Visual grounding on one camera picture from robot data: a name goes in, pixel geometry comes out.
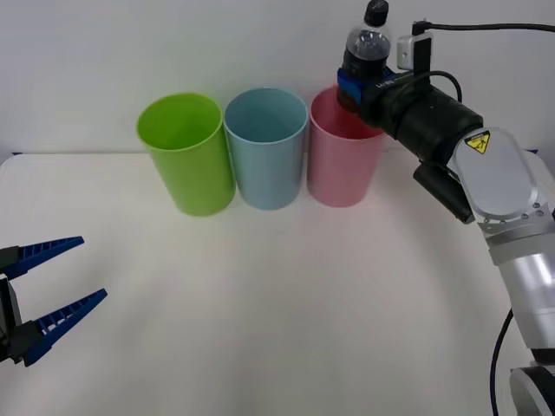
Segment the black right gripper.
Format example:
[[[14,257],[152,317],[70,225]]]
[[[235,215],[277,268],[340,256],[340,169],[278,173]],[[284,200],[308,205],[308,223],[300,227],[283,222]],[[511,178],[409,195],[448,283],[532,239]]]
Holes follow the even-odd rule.
[[[359,110],[362,121],[388,135],[395,135],[402,115],[431,85],[429,76],[415,81],[415,74],[409,71],[364,87],[342,68],[337,70],[336,83],[338,102],[346,110]]]

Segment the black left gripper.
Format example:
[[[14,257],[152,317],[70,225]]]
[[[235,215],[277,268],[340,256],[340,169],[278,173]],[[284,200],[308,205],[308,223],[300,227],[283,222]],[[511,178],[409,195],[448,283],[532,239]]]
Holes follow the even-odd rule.
[[[26,246],[1,249],[1,274],[9,280],[26,274],[63,252],[84,243],[83,237],[67,237]],[[0,280],[1,361],[11,359],[30,367],[54,344],[104,300],[100,289],[35,320],[22,323],[16,292],[7,278]]]

